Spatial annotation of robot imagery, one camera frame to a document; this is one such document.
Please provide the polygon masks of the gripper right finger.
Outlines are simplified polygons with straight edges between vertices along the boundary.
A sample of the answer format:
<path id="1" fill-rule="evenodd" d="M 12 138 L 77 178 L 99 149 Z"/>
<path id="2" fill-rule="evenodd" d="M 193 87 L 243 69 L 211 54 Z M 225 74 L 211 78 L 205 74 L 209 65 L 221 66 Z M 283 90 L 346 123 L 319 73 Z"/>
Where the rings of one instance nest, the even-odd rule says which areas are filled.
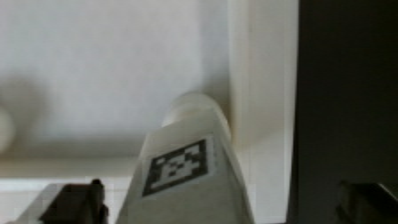
<path id="1" fill-rule="evenodd" d="M 398 224 L 398 183 L 339 183 L 333 224 Z"/>

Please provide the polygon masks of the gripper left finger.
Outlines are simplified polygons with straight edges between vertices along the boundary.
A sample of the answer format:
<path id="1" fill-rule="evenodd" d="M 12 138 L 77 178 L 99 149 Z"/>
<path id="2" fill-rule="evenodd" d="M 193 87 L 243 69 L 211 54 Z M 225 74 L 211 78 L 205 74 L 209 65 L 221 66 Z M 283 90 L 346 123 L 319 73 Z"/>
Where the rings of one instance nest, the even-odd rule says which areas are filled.
<path id="1" fill-rule="evenodd" d="M 15 224 L 108 224 L 100 180 L 49 184 L 15 219 Z"/>

